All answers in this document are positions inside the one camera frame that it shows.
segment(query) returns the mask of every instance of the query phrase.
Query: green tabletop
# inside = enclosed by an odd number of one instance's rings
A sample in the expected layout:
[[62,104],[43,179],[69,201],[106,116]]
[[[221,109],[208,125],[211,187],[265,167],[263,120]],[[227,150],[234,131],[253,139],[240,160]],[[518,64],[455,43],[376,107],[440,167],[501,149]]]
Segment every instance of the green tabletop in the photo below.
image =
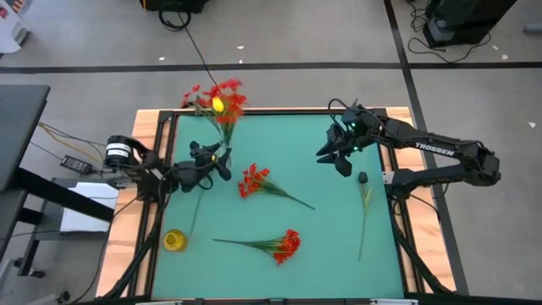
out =
[[[331,164],[317,164],[316,151],[326,142],[328,115],[247,115],[235,127],[232,179],[213,173],[214,186],[202,194],[175,192],[164,214],[161,237],[191,230],[184,252],[162,245],[154,276],[154,299],[179,298],[403,298],[401,273],[384,194],[376,145],[353,154],[352,176],[345,178]],[[219,141],[218,132],[201,117],[181,116],[174,161],[190,158],[189,144]],[[267,194],[242,199],[237,181],[256,163],[294,197],[314,206]],[[362,194],[357,173],[368,173],[373,189],[362,259]],[[277,266],[266,253],[213,238],[256,241],[299,232],[301,246],[293,258]]]

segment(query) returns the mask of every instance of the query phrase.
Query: yellow flower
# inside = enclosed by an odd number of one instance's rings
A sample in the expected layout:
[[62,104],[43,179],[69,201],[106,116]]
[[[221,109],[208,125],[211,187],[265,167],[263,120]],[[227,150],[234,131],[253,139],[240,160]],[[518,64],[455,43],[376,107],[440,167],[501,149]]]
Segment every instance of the yellow flower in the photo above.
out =
[[224,103],[222,103],[220,97],[213,97],[213,109],[218,113],[224,111]]

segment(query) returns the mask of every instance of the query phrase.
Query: black robotic arm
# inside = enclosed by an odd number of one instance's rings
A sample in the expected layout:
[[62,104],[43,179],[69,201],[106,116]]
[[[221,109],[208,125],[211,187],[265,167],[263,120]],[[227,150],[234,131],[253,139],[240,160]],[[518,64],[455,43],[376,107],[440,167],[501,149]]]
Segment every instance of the black robotic arm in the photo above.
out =
[[328,142],[317,152],[317,156],[322,156],[319,163],[335,164],[337,171],[344,176],[351,175],[351,164],[346,157],[378,143],[398,149],[416,148],[459,160],[457,165],[437,169],[417,172],[399,169],[387,173],[384,179],[386,191],[398,199],[407,199],[418,186],[459,181],[473,186],[492,186],[501,179],[499,159],[480,141],[462,141],[417,130],[408,123],[378,114],[362,105],[344,106],[346,110],[341,121],[345,128],[332,117],[334,123],[327,131]]

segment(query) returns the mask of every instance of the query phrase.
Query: concrete floor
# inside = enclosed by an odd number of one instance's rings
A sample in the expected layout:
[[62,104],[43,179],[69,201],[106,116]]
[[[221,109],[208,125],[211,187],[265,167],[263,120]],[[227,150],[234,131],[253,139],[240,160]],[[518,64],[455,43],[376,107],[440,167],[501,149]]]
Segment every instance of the concrete floor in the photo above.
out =
[[[411,8],[392,0],[402,40],[412,36]],[[417,1],[422,7],[424,1]],[[24,48],[0,67],[199,64],[184,31],[172,33],[155,13],[133,0],[35,0],[26,15],[32,28]],[[525,36],[523,24],[542,21],[542,2],[518,0],[491,32],[492,42],[467,62],[542,61],[542,36]],[[221,0],[193,16],[190,30],[210,64],[380,62],[398,63],[382,0]],[[454,58],[465,47],[451,47]],[[438,62],[407,52],[410,62]],[[542,69],[425,69],[412,71],[428,129],[474,138],[496,151],[502,181],[490,188],[450,186],[448,209],[472,295],[542,298],[537,220],[542,148]],[[277,69],[214,71],[245,82],[252,106],[324,106],[332,97],[368,106],[410,106],[400,69]],[[209,85],[205,72],[0,74],[2,84],[48,84],[42,121],[93,141],[131,133],[139,108],[174,108],[192,85]],[[528,122],[537,125],[531,128]],[[56,154],[72,154],[37,131],[33,141]],[[438,165],[450,160],[437,158]],[[46,178],[75,177],[51,156],[30,147],[23,166]],[[29,207],[40,202],[29,200]],[[16,233],[29,231],[18,225]],[[10,242],[7,258],[23,254],[24,236]],[[44,280],[10,275],[1,304],[23,304],[50,293],[79,296],[91,282],[102,241],[43,242],[35,267]]]

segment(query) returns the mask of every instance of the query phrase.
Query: yellow plastic cup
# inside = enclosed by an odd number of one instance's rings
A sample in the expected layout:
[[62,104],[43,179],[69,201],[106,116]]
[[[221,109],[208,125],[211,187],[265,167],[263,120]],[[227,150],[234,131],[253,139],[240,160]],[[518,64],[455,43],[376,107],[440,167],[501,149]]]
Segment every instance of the yellow plastic cup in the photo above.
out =
[[171,252],[183,252],[188,246],[188,238],[179,230],[170,230],[163,236],[163,247]]

